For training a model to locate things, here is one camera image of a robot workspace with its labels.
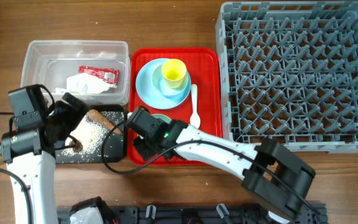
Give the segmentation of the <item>mint green bowl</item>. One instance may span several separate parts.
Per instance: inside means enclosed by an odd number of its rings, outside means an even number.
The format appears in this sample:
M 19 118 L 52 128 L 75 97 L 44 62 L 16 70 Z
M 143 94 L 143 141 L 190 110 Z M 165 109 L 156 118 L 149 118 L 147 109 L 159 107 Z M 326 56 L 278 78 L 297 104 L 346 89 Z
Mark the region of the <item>mint green bowl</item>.
M 166 123 L 170 123 L 171 122 L 171 118 L 169 118 L 167 115 L 164 114 L 153 114 L 153 117 L 157 118 L 157 119 L 161 119 L 162 121 L 166 122 Z

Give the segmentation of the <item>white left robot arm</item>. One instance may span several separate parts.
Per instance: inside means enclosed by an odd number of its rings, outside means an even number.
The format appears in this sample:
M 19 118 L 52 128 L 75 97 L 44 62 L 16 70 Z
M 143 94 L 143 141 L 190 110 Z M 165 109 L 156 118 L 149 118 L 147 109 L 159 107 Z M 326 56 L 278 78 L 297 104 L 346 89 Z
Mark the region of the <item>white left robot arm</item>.
M 4 134 L 0 154 L 12 180 L 16 223 L 57 223 L 54 191 L 56 143 L 66 140 L 89 108 L 70 93 L 48 110 L 42 94 L 10 93 L 15 130 Z

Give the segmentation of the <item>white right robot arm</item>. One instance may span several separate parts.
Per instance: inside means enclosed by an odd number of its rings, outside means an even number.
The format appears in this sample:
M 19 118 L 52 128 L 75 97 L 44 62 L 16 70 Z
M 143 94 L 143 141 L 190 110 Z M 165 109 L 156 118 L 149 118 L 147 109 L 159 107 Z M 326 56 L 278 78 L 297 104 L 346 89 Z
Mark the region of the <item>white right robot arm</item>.
M 166 123 L 128 121 L 145 147 L 166 156 L 174 153 L 224 170 L 241 180 L 241 186 L 274 218 L 295 221 L 303 206 L 314 207 L 305 197 L 316 172 L 279 142 L 265 138 L 261 145 L 228 141 L 206 134 L 180 120 Z

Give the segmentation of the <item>yellow plastic cup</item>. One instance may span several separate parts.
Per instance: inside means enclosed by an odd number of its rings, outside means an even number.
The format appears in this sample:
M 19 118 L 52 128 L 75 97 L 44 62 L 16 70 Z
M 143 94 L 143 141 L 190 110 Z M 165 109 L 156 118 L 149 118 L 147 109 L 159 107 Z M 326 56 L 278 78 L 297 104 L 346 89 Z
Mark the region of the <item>yellow plastic cup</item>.
M 178 88 L 182 84 L 186 73 L 186 65 L 179 59 L 168 59 L 162 65 L 162 75 L 164 77 L 165 83 L 170 88 Z

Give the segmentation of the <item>white napkin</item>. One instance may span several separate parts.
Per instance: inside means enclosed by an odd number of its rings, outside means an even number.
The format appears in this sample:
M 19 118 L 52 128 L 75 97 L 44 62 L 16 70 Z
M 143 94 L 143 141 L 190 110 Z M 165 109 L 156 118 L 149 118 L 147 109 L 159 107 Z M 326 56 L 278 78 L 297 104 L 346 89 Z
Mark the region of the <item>white napkin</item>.
M 79 73 L 66 79 L 66 88 L 56 88 L 55 93 L 98 94 L 117 88 L 118 75 L 105 72 L 101 78 L 88 73 Z

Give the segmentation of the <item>red ketchup sachet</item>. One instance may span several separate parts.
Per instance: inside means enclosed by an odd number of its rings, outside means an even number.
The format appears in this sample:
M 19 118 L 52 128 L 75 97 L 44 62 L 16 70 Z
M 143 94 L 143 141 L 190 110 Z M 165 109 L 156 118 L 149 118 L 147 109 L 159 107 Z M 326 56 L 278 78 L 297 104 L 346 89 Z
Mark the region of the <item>red ketchup sachet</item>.
M 119 77 L 119 70 L 113 68 L 96 68 L 89 66 L 80 66 L 78 69 L 79 73 L 87 73 L 96 78 L 102 79 L 104 82 L 116 85 Z

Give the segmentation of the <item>light blue plate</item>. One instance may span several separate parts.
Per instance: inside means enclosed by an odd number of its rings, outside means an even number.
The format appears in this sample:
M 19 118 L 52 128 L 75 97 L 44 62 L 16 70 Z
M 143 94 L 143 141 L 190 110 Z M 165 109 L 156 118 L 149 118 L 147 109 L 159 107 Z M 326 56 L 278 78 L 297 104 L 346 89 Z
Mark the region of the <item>light blue plate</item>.
M 138 72 L 135 80 L 135 88 L 140 99 L 153 108 L 168 110 L 182 104 L 190 93 L 191 78 L 188 75 L 188 84 L 185 89 L 176 96 L 164 96 L 159 89 L 152 83 L 152 75 L 161 68 L 167 58 L 158 58 L 147 62 Z

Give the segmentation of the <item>light blue bowl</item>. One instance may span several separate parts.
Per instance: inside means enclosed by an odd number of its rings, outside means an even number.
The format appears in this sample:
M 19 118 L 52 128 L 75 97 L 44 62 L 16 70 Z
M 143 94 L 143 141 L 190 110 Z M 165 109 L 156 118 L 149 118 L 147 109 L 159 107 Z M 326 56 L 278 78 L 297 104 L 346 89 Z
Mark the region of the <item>light blue bowl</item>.
M 162 74 L 162 64 L 157 66 L 152 75 L 152 84 L 165 97 L 174 97 L 183 94 L 185 88 L 188 86 L 189 80 L 190 74 L 187 72 L 179 87 L 169 87 Z

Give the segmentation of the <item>white plastic spoon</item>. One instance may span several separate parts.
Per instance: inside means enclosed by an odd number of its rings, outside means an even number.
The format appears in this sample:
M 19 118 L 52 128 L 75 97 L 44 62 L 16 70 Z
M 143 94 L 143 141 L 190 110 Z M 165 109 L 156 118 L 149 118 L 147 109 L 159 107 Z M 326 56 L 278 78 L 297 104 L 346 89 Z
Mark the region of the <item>white plastic spoon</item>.
M 199 128 L 201 125 L 201 118 L 198 114 L 198 87 L 196 84 L 191 85 L 191 102 L 193 112 L 190 116 L 190 124 L 195 128 Z

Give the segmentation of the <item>grey-blue dishwasher rack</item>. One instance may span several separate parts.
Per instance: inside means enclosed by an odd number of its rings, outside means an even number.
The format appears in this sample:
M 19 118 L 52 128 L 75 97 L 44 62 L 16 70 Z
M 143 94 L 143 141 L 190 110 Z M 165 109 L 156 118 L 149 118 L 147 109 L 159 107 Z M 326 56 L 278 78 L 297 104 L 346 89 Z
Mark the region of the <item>grey-blue dishwasher rack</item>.
M 224 138 L 358 153 L 358 1 L 226 2 L 215 29 Z

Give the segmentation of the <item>brown meat scrap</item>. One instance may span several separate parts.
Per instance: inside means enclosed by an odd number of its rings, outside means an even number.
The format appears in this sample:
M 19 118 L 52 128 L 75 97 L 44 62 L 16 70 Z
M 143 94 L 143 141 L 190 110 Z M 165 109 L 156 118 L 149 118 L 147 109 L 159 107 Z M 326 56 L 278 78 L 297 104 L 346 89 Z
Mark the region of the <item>brown meat scrap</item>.
M 74 153 L 79 153 L 83 150 L 82 143 L 80 143 L 79 141 L 70 141 L 69 147 Z

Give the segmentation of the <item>red plastic tray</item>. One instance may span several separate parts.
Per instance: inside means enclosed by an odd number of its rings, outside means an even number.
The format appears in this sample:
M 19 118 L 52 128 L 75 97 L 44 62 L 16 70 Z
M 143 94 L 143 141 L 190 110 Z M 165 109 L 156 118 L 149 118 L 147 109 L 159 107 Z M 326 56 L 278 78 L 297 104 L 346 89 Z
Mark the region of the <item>red plastic tray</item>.
M 131 58 L 131 86 L 129 89 L 129 111 L 134 111 L 138 106 L 145 106 L 151 114 L 164 114 L 171 119 L 180 119 L 190 122 L 192 114 L 191 96 L 175 108 L 161 110 L 146 105 L 135 90 L 135 80 L 140 74 L 141 68 L 152 60 L 159 58 L 177 58 L 182 60 L 190 73 L 191 82 L 198 86 L 198 114 L 201 118 L 200 130 L 215 135 L 223 136 L 221 117 L 221 90 L 219 77 L 218 56 L 206 47 L 165 47 L 143 48 L 137 50 Z M 137 135 L 128 130 L 127 156 L 137 165 L 145 163 L 143 158 L 132 145 Z M 167 162 L 159 158 L 152 163 L 153 166 L 205 166 L 196 161 L 185 161 L 173 157 Z

